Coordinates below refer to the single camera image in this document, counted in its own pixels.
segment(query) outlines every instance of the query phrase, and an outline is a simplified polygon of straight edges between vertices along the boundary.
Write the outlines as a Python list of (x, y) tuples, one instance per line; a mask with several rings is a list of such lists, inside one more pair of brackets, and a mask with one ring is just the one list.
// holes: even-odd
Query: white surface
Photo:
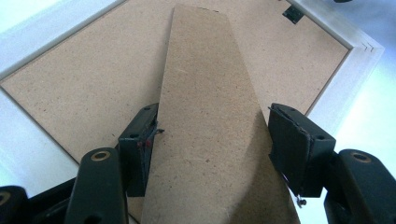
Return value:
[(329, 133), (337, 133), (384, 48), (321, 0), (288, 1), (349, 49), (341, 66), (307, 113), (317, 125)]
[[(396, 176), (396, 2), (353, 0), (337, 4), (326, 0), (326, 3), (385, 47), (373, 73), (357, 92), (356, 99), (350, 102), (351, 108), (345, 113), (344, 122), (338, 125), (338, 131), (330, 133), (337, 140), (335, 151), (355, 148), (368, 152), (378, 157)], [(325, 130), (328, 128), (326, 123), (332, 122), (320, 114), (311, 119), (321, 123)], [(325, 195), (324, 190), (320, 199), (307, 199), (307, 206), (297, 207), (302, 223), (327, 223), (323, 207)]]
[(0, 14), (16, 13), (10, 21), (20, 22), (0, 33), (0, 79), (14, 72), (38, 55), (58, 44), (94, 19), (103, 15), (123, 0), (63, 0), (42, 11), (32, 7), (23, 17), (17, 7), (7, 8), (0, 2)]
[(29, 20), (35, 14), (61, 0), (3, 0), (0, 3), (0, 34)]
[(78, 164), (0, 89), (0, 186), (34, 196), (74, 178)]

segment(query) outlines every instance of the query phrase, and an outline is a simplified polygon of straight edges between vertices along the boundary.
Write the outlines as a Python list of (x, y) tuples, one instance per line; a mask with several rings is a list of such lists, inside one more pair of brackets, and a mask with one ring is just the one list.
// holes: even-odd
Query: small black clip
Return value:
[(297, 24), (297, 22), (304, 16), (304, 13), (297, 9), (297, 7), (291, 6), (282, 15), (293, 22), (293, 24)]

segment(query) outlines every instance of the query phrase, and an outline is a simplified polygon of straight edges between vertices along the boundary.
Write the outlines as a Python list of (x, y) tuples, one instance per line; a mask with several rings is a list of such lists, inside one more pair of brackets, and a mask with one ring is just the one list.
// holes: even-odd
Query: hardboard backing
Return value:
[[(226, 14), (257, 98), (306, 111), (347, 50), (285, 1), (127, 1), (1, 82), (77, 161), (114, 147), (137, 111), (160, 100), (176, 3)], [(129, 201), (139, 217), (142, 199)]]
[(175, 7), (158, 120), (142, 223), (298, 222), (224, 14)]

